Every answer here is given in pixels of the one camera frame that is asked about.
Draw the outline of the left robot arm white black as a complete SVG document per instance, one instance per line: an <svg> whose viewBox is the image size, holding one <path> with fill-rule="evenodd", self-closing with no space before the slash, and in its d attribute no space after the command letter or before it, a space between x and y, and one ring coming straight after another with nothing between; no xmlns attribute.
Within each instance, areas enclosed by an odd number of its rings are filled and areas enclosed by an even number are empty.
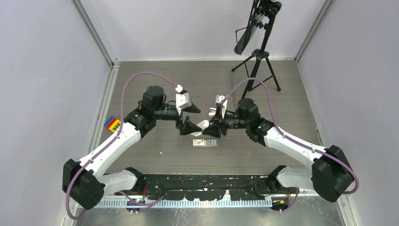
<svg viewBox="0 0 399 226"><path fill-rule="evenodd" d="M101 145L78 161L69 159L63 166L62 190L86 210L94 208L107 195L130 191L138 195L144 190L140 173L127 168L119 173L106 174L108 168L132 145L139 142L158 120L174 121L180 135L201 132L201 127L183 113L200 113L190 94L181 86L176 88L175 100L166 101L160 86L150 86L138 107L131 111L117 130Z"/></svg>

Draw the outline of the staple box tray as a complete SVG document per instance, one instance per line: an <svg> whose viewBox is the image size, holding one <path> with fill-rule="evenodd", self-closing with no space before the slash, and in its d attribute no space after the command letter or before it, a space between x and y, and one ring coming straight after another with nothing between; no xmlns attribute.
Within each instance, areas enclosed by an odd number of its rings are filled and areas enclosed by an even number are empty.
<svg viewBox="0 0 399 226"><path fill-rule="evenodd" d="M213 146L217 146L217 140L216 139L209 139L209 140L205 140L205 147L213 147Z"/></svg>

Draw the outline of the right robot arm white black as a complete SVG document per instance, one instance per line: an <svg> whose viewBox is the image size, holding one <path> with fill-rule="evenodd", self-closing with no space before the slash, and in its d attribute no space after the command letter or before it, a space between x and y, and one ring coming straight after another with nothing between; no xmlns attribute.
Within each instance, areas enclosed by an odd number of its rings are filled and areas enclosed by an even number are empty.
<svg viewBox="0 0 399 226"><path fill-rule="evenodd" d="M268 185L274 193L297 187L313 190L326 201L335 202L341 195L351 194L358 188L358 180L341 148L315 145L287 133L261 117L258 106L250 98L239 100L237 110L232 113L226 110L225 102L220 96L203 135L220 138L229 129L244 129L255 143L281 151L305 166L304 169L278 166L268 175Z"/></svg>

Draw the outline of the white stapler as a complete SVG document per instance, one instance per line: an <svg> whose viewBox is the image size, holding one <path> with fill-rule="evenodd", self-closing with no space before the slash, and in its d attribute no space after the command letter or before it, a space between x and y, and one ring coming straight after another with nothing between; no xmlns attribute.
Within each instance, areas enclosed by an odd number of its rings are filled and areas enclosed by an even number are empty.
<svg viewBox="0 0 399 226"><path fill-rule="evenodd" d="M199 132L191 133L191 135L194 136L194 137L199 137L199 136L202 135L202 131L209 126L209 120L203 120L200 123L198 123L197 126L200 127L201 130Z"/></svg>

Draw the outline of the white staple box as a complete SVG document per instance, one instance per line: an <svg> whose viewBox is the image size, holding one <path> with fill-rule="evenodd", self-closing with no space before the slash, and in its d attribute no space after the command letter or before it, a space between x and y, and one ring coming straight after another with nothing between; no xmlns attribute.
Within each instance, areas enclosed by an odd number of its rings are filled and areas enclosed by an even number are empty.
<svg viewBox="0 0 399 226"><path fill-rule="evenodd" d="M194 139L192 141L192 146L193 147L203 147L206 145L206 142L204 139Z"/></svg>

